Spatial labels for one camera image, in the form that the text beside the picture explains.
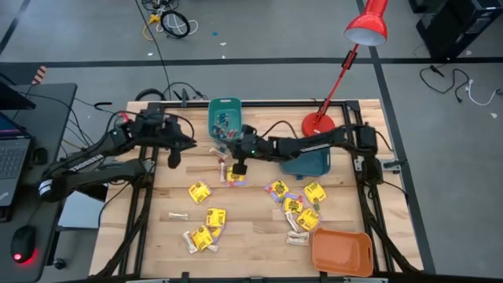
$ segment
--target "teal plastic bin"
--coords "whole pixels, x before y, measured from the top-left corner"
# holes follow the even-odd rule
[[[298,158],[280,164],[285,174],[295,175],[297,179],[304,176],[319,177],[330,171],[330,148],[301,154]]]
[[[207,110],[207,129],[210,137],[231,140],[241,135],[241,100],[235,97],[216,98]]]

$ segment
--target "orange bin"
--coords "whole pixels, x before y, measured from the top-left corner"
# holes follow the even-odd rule
[[[359,277],[372,274],[372,241],[366,233],[318,228],[311,251],[313,264],[320,271]]]

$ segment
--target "concrete floor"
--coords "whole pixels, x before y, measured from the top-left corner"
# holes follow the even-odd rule
[[[0,1],[0,38],[26,1]],[[198,20],[199,30],[183,40],[159,36],[161,53],[164,60],[196,60],[190,65],[178,61],[167,67],[167,72],[171,82],[191,83],[209,98],[324,97],[339,74],[340,64],[316,63],[315,59],[345,57],[351,43],[342,32],[358,14],[357,1],[353,0],[180,1],[178,11]],[[422,47],[413,53],[423,43],[414,27],[419,16],[411,12],[407,1],[390,1],[385,17],[389,39],[377,48],[379,57],[428,57]],[[132,0],[109,0],[106,4],[98,0],[31,1],[5,49],[0,50],[0,63],[12,63],[1,66],[0,72],[18,83],[29,83],[34,68],[45,64],[49,70],[44,83],[77,83],[78,98],[92,103],[112,101],[114,109],[125,108],[141,90],[166,87],[161,67],[145,67],[148,62],[139,62],[159,60],[155,46],[143,39],[142,27]],[[503,57],[502,31],[503,17],[468,47],[471,55],[465,53],[463,57]],[[205,61],[222,56],[304,58],[309,64]],[[361,48],[358,58],[370,58],[369,49]],[[86,61],[100,67],[79,64]],[[498,171],[503,157],[499,149],[503,97],[479,107],[461,91],[464,103],[458,104],[452,92],[437,94],[421,82],[419,71],[427,67],[383,64],[382,69],[435,270],[438,274],[503,277],[503,216],[499,204],[503,192],[498,187],[503,182]],[[431,84],[445,88],[454,68],[475,80],[475,99],[486,101],[495,88],[503,86],[503,64],[496,63],[450,64],[443,68],[445,79],[425,76]],[[354,65],[336,96],[381,99],[374,65]],[[103,130],[97,125],[107,116],[77,101],[74,110],[84,131],[98,140]],[[493,118],[491,113],[499,116]],[[71,133],[65,138],[79,142]],[[94,231],[63,233],[57,255],[68,260],[68,268],[47,267],[41,282],[85,277],[95,239]]]

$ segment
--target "laptop keyboard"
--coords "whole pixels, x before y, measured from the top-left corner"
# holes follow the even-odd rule
[[[25,152],[25,148],[0,149],[0,179],[17,178]]]

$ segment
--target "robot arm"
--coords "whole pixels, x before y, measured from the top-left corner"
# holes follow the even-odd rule
[[[151,164],[139,159],[104,170],[81,172],[92,164],[102,163],[108,156],[127,153],[136,145],[169,149],[168,165],[175,168],[180,163],[180,152],[195,147],[196,141],[182,133],[177,116],[141,111],[135,121],[115,125],[94,145],[50,165],[39,185],[41,198],[59,201],[75,189],[86,193],[87,186],[119,180],[141,181],[150,172]]]
[[[380,184],[382,182],[380,162],[376,159],[376,130],[373,127],[348,125],[307,138],[269,137],[267,140],[257,136],[256,129],[253,127],[244,125],[243,132],[241,140],[222,141],[229,148],[233,158],[238,160],[238,163],[233,166],[235,174],[246,175],[247,166],[244,165],[244,161],[247,158],[284,162],[295,159],[303,153],[327,147],[339,147],[364,157],[364,174],[368,183]],[[349,134],[355,135],[356,147],[351,144]]]

